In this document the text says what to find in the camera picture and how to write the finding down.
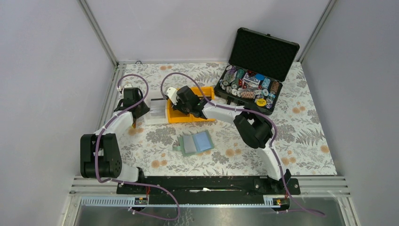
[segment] gray wall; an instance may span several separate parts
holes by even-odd
[[[112,65],[77,1],[0,3],[0,225],[56,225]]]
[[[338,1],[303,69],[363,226],[398,225],[399,1]]]
[[[87,2],[119,60],[170,62],[227,61],[240,27],[304,47],[328,0]]]

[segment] black case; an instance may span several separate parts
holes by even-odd
[[[273,113],[283,86],[281,82],[286,79],[298,50],[299,45],[294,42],[275,38],[269,34],[254,32],[243,27],[237,30],[229,64],[264,75],[271,80],[270,86],[273,81],[280,83],[271,109],[258,106],[264,114],[270,115]],[[223,72],[220,79],[223,79],[226,72],[227,70]],[[244,105],[248,102],[254,102],[252,99],[244,99],[227,93],[220,87],[219,82],[214,90],[215,95],[227,99],[228,103],[234,102],[238,105]]]

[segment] yellow round object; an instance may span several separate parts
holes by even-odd
[[[263,107],[263,106],[266,105],[266,100],[265,100],[265,99],[259,99],[259,100],[256,101],[256,104],[257,104],[259,107]]]

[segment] floral pattern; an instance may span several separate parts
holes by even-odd
[[[162,79],[171,72],[185,73],[201,86],[214,86],[226,66],[226,63],[127,65],[125,74],[143,76],[151,90],[160,90]],[[122,84],[129,82],[145,92],[140,79],[127,77]],[[164,90],[185,85],[194,86],[189,79],[172,75],[165,81]],[[218,97],[216,101],[226,103]],[[293,175],[336,174],[300,63],[292,64],[270,118],[278,127],[276,150]],[[179,145],[177,137],[205,130],[209,131],[215,149],[188,157],[173,150]],[[138,119],[136,128],[126,128],[120,145],[123,162],[142,168],[147,176],[267,174],[263,161],[241,140],[235,126],[222,121],[145,125],[143,119]]]

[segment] orange box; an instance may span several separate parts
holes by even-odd
[[[202,94],[198,87],[192,87],[191,90],[193,91],[194,94],[199,96],[200,98],[202,97]],[[201,87],[202,92],[207,97],[211,97],[212,100],[215,99],[215,92],[213,91],[213,87]],[[174,110],[172,108],[172,101],[168,99],[168,122],[169,123],[179,123],[179,122],[193,122],[193,121],[215,121],[215,119],[202,119],[202,118],[196,118],[192,114],[185,115],[179,110]]]

